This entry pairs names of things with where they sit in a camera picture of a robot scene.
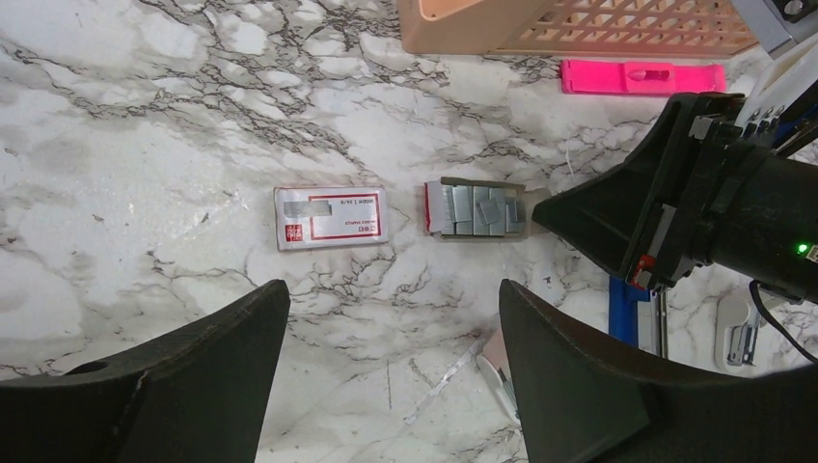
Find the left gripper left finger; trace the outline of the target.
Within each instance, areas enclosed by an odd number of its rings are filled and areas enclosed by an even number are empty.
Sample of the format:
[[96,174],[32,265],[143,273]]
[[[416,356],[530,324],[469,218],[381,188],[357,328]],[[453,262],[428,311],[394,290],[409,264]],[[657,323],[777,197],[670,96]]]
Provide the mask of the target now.
[[5,462],[251,462],[290,298],[273,280],[62,375],[1,384]]

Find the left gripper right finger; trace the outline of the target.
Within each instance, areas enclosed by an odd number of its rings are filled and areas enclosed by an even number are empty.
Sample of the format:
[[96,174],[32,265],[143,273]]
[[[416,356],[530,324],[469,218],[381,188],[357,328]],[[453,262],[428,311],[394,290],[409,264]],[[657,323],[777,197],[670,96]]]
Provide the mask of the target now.
[[531,462],[813,462],[817,368],[751,378],[641,351],[505,280],[499,314]]

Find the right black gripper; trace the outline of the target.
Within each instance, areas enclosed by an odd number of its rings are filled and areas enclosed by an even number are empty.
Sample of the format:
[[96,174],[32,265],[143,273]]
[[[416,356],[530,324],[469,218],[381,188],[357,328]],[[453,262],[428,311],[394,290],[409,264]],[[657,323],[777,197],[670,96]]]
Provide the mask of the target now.
[[783,232],[762,197],[768,150],[742,139],[739,94],[672,96],[645,138],[607,172],[537,204],[532,220],[611,275],[669,288],[718,263],[786,289]]

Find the blue black stapler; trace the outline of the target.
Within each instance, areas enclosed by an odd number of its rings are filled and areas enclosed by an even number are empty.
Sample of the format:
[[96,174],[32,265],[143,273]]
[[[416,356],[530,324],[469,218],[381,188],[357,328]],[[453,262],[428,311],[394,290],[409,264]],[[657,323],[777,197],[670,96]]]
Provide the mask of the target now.
[[[786,289],[778,291],[748,276],[755,312],[746,321],[731,322],[726,328],[731,337],[726,360],[732,366],[750,363],[758,324],[772,320],[770,305],[761,299],[762,291],[796,304],[817,298],[817,169],[793,159],[797,150],[816,139],[817,113],[809,110],[796,119],[783,113],[739,129],[742,139],[767,149],[775,164],[773,172],[763,177],[761,190],[763,199],[771,201],[779,215],[776,224],[783,228],[773,241],[786,255]],[[642,288],[613,277],[610,289],[611,333],[619,340],[636,343],[640,307],[657,308],[659,295],[667,288]]]

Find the grey staple strips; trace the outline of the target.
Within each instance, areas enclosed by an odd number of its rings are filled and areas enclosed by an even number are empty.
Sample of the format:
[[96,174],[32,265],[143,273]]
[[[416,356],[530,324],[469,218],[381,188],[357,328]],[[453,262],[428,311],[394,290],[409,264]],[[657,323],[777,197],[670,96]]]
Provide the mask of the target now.
[[485,185],[442,186],[444,222],[441,235],[511,237],[526,227],[524,202],[516,191]]

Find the staple box tray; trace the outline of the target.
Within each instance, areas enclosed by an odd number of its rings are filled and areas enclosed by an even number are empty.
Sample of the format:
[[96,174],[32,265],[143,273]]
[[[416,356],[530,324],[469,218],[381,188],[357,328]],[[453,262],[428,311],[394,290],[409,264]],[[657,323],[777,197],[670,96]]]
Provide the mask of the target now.
[[534,207],[549,199],[547,188],[522,184],[440,177],[423,186],[427,234],[451,242],[516,242],[536,232]]

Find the red white staple box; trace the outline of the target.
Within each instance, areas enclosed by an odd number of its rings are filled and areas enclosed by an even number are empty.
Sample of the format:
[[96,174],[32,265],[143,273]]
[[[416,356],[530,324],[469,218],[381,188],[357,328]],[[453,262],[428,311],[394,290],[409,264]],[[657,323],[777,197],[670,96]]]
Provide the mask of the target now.
[[386,193],[379,186],[277,188],[274,206],[281,251],[389,240]]

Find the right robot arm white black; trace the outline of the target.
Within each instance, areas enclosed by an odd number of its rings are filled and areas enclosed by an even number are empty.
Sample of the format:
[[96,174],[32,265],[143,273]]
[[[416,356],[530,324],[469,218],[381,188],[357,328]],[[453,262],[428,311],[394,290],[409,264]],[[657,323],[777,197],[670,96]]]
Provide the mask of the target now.
[[664,290],[713,263],[793,301],[817,298],[817,40],[775,58],[749,95],[671,96],[605,174],[532,220],[609,275]]

